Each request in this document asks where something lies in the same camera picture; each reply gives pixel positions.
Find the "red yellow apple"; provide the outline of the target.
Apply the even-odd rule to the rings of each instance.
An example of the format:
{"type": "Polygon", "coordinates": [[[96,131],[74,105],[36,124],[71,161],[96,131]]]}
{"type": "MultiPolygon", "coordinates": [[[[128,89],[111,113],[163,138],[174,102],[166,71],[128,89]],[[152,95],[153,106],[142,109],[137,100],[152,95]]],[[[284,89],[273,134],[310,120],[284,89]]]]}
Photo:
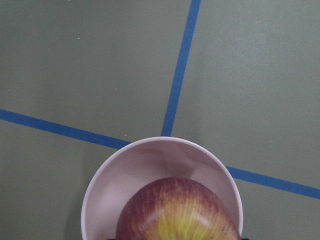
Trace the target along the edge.
{"type": "Polygon", "coordinates": [[[135,193],[120,213],[117,240],[239,240],[220,198],[185,178],[155,180],[135,193]]]}

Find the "pink bowl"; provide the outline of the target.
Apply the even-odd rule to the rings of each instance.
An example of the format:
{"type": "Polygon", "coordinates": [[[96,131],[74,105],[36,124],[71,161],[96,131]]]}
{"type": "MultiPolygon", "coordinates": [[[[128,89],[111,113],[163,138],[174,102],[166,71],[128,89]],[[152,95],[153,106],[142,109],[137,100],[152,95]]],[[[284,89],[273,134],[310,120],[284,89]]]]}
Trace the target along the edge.
{"type": "Polygon", "coordinates": [[[224,164],[210,151],[191,141],[158,136],[135,141],[116,151],[97,170],[81,208],[84,240],[107,240],[128,200],[143,186],[163,178],[194,180],[223,202],[239,232],[243,205],[237,185],[224,164]]]}

